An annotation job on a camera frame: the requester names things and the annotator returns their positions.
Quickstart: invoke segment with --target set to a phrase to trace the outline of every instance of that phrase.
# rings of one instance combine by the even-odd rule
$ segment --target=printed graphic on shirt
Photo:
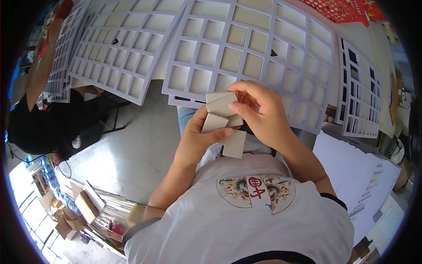
[[[273,215],[285,210],[295,197],[293,181],[272,175],[217,180],[216,185],[220,195],[231,205],[265,206]]]
[[[245,177],[217,180],[217,190],[231,205],[241,208],[252,207]]]

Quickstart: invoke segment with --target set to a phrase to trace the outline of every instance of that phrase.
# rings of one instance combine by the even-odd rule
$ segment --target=black sleeve trim
[[[325,197],[325,198],[328,198],[328,199],[331,199],[331,200],[335,201],[336,203],[338,203],[339,205],[341,205],[341,207],[343,207],[347,211],[346,204],[343,203],[342,200],[340,200],[339,198],[335,197],[334,195],[332,195],[330,193],[320,193],[320,195],[321,195],[321,197]]]
[[[232,264],[252,264],[259,261],[271,259],[278,259],[287,262],[291,261],[299,264],[315,264],[312,259],[300,253],[278,250],[261,252],[252,256],[245,257],[243,259],[239,259],[238,261],[233,262]]]
[[[154,218],[150,218],[148,220],[142,221],[139,224],[136,224],[134,226],[132,226],[127,232],[126,234],[124,234],[123,239],[122,239],[122,245],[124,247],[124,245],[126,245],[126,242],[131,239],[136,233],[138,233],[139,231],[141,231],[142,229],[154,224],[155,222],[157,222],[158,220],[161,220],[161,217],[154,217]]]

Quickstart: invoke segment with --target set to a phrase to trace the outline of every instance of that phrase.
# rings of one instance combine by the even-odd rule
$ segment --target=red plastic basket
[[[301,0],[334,23],[362,22],[369,27],[362,0]]]

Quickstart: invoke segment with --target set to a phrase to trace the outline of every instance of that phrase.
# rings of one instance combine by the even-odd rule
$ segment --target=blue jeans
[[[195,108],[189,108],[189,107],[179,107],[177,109],[177,116],[179,117],[179,128],[180,128],[180,136],[182,136],[184,128],[186,127],[187,122],[189,119],[195,114],[196,110]],[[302,136],[303,130],[298,128],[290,128],[295,135],[300,138]]]

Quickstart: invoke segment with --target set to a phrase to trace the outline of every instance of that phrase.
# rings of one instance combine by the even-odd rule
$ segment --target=white t-shirt
[[[128,263],[346,263],[354,235],[346,206],[288,175],[268,154],[205,164],[162,219],[125,235]]]

